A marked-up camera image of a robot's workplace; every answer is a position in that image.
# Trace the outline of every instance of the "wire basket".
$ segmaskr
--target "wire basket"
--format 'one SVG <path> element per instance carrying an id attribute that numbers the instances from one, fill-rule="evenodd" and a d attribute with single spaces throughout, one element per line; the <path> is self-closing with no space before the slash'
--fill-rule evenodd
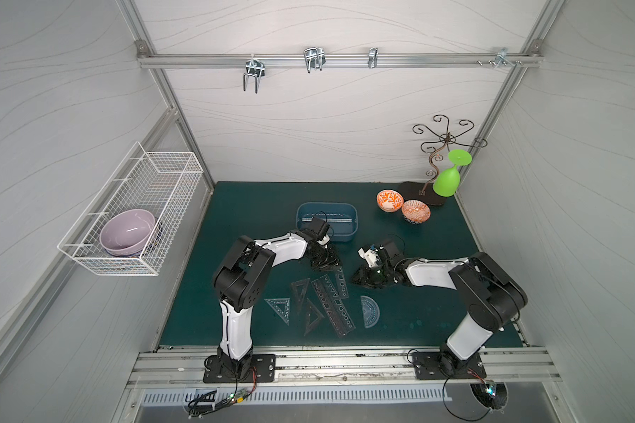
<path id="1" fill-rule="evenodd" d="M 140 156 L 123 160 L 135 161 L 127 175 L 109 179 L 59 243 L 60 251 L 96 275 L 158 275 L 202 177 L 202 167 L 192 152 L 146 152 L 139 147 Z M 100 201 L 110 192 L 105 204 Z M 94 210 L 94 204 L 99 203 L 103 207 Z M 133 208 L 150 211 L 156 224 L 141 252 L 131 257 L 112 256 L 99 241 L 102 228 L 113 217 Z"/>

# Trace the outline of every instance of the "white wall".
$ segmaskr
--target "white wall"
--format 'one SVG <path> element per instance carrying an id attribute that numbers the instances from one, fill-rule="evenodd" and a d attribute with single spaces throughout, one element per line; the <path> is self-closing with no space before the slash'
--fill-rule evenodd
<path id="1" fill-rule="evenodd" d="M 0 330 L 165 110 L 112 0 L 0 0 Z"/>
<path id="2" fill-rule="evenodd" d="M 583 422 L 635 422 L 635 0 L 569 0 L 460 188 Z"/>
<path id="3" fill-rule="evenodd" d="M 544 3 L 137 0 L 161 54 L 519 51 Z M 254 94 L 242 91 L 242 73 L 168 72 L 217 181 L 425 181 L 428 155 L 412 126 L 438 113 L 452 129 L 470 119 L 472 142 L 504 79 L 487 68 L 270 69 Z"/>
<path id="4" fill-rule="evenodd" d="M 0 329 L 167 108 L 135 55 L 112 0 L 0 0 Z M 187 148 L 173 127 L 156 149 Z M 76 267 L 0 382 L 0 423 L 110 420 L 158 335 L 205 198 L 201 183 L 160 276 Z"/>

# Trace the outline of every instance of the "blue plastic basket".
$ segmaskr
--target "blue plastic basket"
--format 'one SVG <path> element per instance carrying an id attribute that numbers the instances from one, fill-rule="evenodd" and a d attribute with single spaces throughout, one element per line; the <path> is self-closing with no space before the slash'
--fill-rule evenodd
<path id="1" fill-rule="evenodd" d="M 357 210 L 344 202 L 305 202 L 296 210 L 296 229 L 303 229 L 317 216 L 327 220 L 330 228 L 327 235 L 331 241 L 347 242 L 357 232 Z"/>

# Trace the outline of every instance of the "aluminum rail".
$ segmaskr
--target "aluminum rail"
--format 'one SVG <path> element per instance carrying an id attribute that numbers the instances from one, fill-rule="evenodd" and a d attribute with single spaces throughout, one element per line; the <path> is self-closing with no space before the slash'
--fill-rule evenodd
<path id="1" fill-rule="evenodd" d="M 256 353 L 275 353 L 276 379 L 267 386 L 423 384 L 406 359 L 411 347 L 346 347 L 345 349 L 262 347 Z M 438 351 L 417 347 L 421 351 Z M 479 351 L 487 376 L 496 382 L 559 382 L 548 351 L 542 347 L 485 348 Z M 192 388 L 202 383 L 204 360 L 215 348 L 174 348 L 139 354 L 127 388 Z M 470 383 L 452 379 L 449 383 Z"/>
<path id="2" fill-rule="evenodd" d="M 139 57 L 142 68 L 146 69 L 240 69 L 251 58 L 270 68 L 306 68 L 302 54 L 182 54 L 147 55 Z M 508 54 L 509 62 L 515 67 L 539 67 L 543 57 L 528 54 Z M 367 54 L 325 54 L 323 68 L 369 68 Z M 479 68 L 491 69 L 491 62 L 497 60 L 497 53 L 467 54 L 379 54 L 377 68 Z M 511 68 L 503 63 L 500 67 Z"/>

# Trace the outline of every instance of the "purple bowl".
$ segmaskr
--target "purple bowl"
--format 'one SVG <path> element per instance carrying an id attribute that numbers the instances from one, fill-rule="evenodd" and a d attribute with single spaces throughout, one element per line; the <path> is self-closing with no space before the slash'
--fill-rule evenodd
<path id="1" fill-rule="evenodd" d="M 134 208 L 110 219 L 102 228 L 99 242 L 116 257 L 127 257 L 144 249 L 155 226 L 155 216 L 143 208 Z"/>

